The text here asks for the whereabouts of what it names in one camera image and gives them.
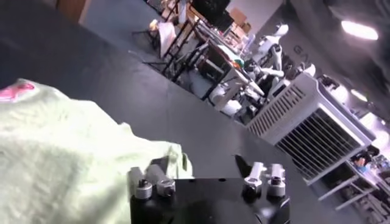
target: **white wall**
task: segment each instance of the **white wall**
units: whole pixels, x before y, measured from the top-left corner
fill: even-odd
[[[256,34],[280,7],[283,0],[231,0],[227,11],[240,9],[252,26],[249,34]]]

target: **pink logo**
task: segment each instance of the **pink logo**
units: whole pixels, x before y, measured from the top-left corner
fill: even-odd
[[[35,89],[33,84],[21,83],[13,86],[9,86],[0,90],[0,101],[12,101],[15,100],[19,94],[28,92]]]

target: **gray floor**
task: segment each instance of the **gray floor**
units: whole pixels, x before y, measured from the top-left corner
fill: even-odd
[[[141,61],[158,61],[158,54],[150,47],[146,36],[132,35],[134,31],[145,30],[153,19],[159,19],[159,16],[143,0],[92,0],[84,26],[123,51],[136,55]],[[191,80],[197,79],[191,74],[189,77]],[[199,88],[192,86],[194,93],[201,95],[206,85]],[[320,196],[327,189],[318,183],[312,190]],[[334,211],[340,203],[338,197],[330,197],[322,202],[333,223],[365,223],[352,207]]]

